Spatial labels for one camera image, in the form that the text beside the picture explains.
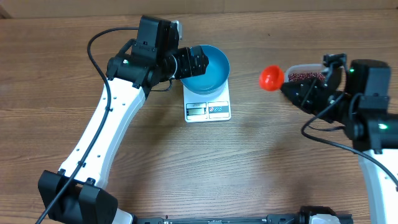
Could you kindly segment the orange plastic measuring scoop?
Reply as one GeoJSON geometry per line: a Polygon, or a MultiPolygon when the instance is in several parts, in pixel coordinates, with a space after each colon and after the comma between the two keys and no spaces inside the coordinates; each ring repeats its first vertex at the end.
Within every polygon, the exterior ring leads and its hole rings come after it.
{"type": "Polygon", "coordinates": [[[266,91],[279,90],[284,83],[284,72],[278,65],[266,67],[259,76],[259,86],[266,91]]]}

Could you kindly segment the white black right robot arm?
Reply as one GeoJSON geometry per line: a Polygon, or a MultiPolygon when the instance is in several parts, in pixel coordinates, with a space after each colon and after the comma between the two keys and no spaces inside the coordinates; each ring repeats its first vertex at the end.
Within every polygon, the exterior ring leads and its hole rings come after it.
{"type": "Polygon", "coordinates": [[[391,68],[386,62],[334,55],[324,61],[325,79],[282,84],[293,105],[312,114],[301,133],[314,141],[358,155],[368,191],[372,223],[397,223],[397,115],[388,112],[391,68]],[[306,133],[316,119],[338,122],[352,146],[306,133]]]}

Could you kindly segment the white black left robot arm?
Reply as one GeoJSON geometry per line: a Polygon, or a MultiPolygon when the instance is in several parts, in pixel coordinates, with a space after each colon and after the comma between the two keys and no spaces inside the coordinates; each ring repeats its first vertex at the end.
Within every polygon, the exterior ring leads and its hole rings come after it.
{"type": "Polygon", "coordinates": [[[42,218],[61,223],[135,223],[106,191],[109,173],[127,128],[161,82],[203,75],[209,64],[202,47],[179,47],[182,25],[142,16],[128,40],[99,72],[101,99],[78,144],[58,171],[44,171],[38,188],[42,218]]]}

